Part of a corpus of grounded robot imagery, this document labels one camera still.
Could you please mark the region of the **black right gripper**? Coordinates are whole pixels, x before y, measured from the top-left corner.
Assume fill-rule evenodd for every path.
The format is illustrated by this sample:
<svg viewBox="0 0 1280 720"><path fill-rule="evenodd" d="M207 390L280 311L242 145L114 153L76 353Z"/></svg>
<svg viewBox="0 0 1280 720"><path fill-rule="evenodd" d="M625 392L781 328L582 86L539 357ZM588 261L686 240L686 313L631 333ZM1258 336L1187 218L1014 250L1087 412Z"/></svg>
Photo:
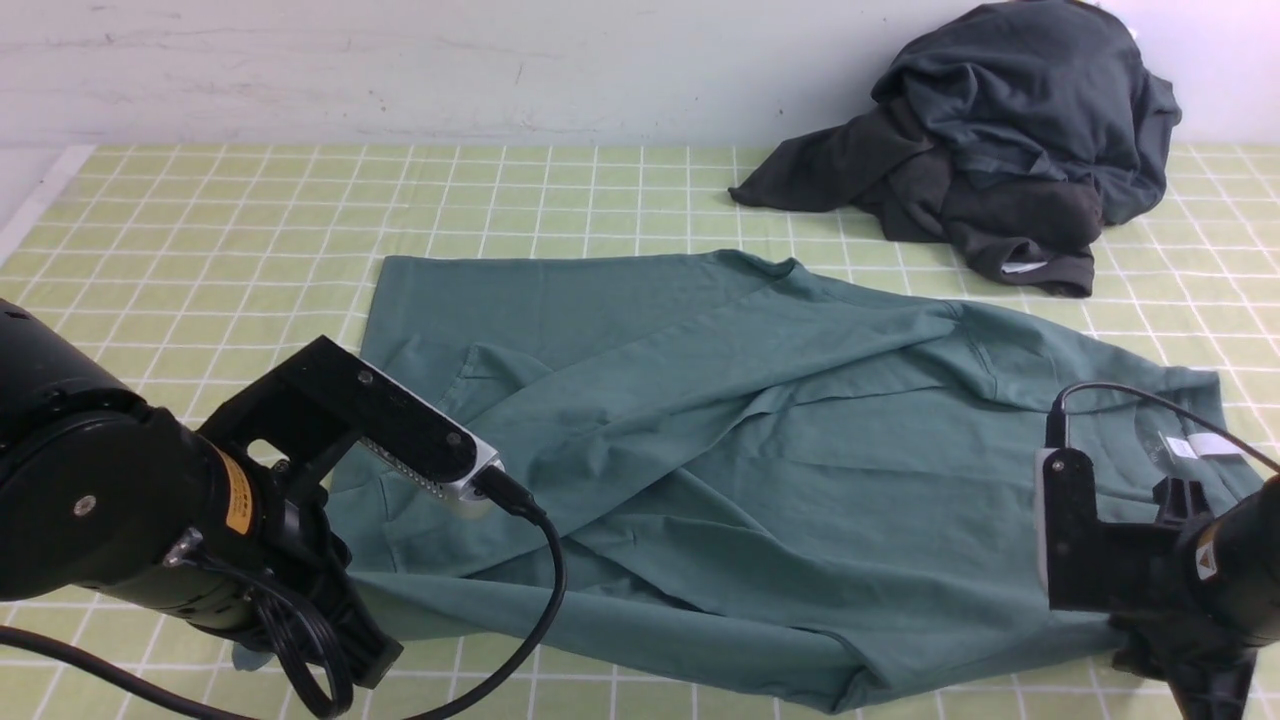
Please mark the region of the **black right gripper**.
<svg viewBox="0 0 1280 720"><path fill-rule="evenodd" d="M1094 466L1059 448L1047 477L1050 607L1101 612L1117 670L1165 682L1184 719L1242 719L1260 652L1260 498L1215 514L1199 482L1166 478L1149 523L1108 523Z"/></svg>

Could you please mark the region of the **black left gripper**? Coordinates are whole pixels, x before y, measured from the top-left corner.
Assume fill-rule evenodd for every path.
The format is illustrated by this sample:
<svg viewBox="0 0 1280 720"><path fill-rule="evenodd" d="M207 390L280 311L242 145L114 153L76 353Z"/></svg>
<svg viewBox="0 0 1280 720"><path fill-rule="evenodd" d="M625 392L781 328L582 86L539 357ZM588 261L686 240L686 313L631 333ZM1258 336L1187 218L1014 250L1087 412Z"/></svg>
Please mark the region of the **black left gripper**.
<svg viewBox="0 0 1280 720"><path fill-rule="evenodd" d="M197 436L244 471L253 492L250 560L306 598L337 634L352 680L375 688L401 643L374 621L330 528L323 482L361 438L342 405L360 388L358 357L320 336L225 401Z"/></svg>

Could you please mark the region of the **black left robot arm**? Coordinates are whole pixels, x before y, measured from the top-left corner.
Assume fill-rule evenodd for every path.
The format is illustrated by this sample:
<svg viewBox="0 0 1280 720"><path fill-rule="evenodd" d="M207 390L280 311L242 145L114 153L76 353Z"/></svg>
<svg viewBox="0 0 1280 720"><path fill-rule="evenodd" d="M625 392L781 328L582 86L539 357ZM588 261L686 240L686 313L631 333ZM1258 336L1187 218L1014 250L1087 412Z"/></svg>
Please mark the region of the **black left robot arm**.
<svg viewBox="0 0 1280 720"><path fill-rule="evenodd" d="M192 430L24 309L4 302L1 332L4 601L78 585L270 651L246 580L165 564L195 530L196 553L308 601L356 685L385 676L401 643L349 580L321 487L357 436L291 386L297 357Z"/></svg>

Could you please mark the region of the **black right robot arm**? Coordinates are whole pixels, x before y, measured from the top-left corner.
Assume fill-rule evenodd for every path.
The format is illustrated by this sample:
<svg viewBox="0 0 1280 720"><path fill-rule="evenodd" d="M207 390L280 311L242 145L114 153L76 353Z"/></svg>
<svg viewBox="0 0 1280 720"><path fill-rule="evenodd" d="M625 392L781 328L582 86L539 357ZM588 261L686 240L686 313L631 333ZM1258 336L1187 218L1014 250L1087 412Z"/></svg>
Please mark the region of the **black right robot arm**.
<svg viewBox="0 0 1280 720"><path fill-rule="evenodd" d="M1112 665L1167 684L1184 719L1242 719L1258 652L1279 638L1277 482L1228 511L1197 480L1164 478L1151 521L1100 516L1091 459L1036 457L1039 574L1051 609L1103 614Z"/></svg>

